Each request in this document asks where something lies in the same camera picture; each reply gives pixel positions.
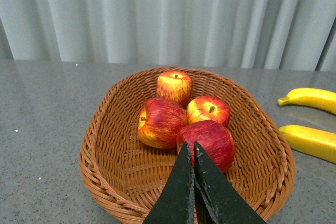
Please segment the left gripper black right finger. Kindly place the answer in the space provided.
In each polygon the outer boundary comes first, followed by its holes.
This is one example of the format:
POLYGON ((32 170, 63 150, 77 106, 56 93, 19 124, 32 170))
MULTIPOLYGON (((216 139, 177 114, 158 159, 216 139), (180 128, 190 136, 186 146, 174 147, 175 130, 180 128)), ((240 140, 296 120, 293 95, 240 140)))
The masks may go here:
POLYGON ((265 223, 198 142, 194 144, 194 172, 198 223, 265 223))

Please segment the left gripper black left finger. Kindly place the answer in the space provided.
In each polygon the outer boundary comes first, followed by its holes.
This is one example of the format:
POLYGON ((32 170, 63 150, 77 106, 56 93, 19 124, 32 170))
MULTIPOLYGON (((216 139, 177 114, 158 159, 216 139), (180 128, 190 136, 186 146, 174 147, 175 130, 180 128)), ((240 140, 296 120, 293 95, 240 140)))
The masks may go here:
POLYGON ((194 180, 191 151, 185 142, 161 195, 144 223, 194 223, 194 180))

